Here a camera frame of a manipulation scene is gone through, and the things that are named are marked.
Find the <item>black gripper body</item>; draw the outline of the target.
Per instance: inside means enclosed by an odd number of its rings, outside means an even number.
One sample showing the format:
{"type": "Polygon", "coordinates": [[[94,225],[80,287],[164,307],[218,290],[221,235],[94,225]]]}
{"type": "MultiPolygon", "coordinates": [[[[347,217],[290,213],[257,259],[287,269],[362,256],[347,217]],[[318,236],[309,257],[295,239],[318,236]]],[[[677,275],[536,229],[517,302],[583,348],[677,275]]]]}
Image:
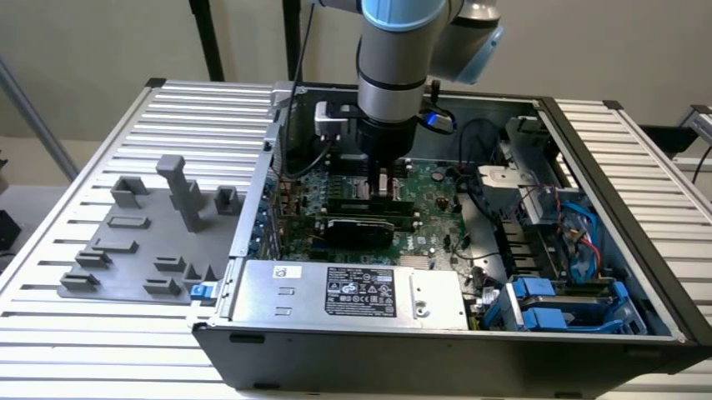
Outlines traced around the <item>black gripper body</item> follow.
{"type": "Polygon", "coordinates": [[[378,163],[393,163],[413,148],[416,118],[404,122],[379,122],[373,118],[357,120],[355,141],[359,150],[378,163]]]}

